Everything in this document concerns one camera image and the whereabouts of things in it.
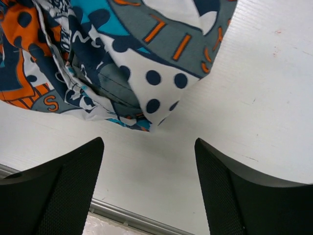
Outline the colourful patterned shorts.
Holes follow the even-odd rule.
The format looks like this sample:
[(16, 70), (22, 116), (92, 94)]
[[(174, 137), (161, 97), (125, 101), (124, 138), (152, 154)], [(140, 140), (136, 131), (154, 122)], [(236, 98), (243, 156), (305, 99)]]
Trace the colourful patterned shorts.
[(148, 132), (207, 77), (235, 0), (3, 0), (0, 99)]

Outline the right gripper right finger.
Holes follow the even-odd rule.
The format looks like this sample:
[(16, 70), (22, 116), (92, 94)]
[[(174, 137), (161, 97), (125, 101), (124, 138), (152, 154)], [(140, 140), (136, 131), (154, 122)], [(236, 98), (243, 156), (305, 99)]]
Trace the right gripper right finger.
[(194, 147), (210, 234), (312, 234), (311, 184), (257, 171), (202, 139)]

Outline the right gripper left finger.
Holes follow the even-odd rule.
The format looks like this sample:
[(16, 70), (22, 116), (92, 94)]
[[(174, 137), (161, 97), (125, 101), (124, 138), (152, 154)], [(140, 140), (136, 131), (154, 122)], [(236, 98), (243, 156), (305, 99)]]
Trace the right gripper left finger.
[(97, 137), (0, 181), (2, 235), (81, 235), (104, 153)]

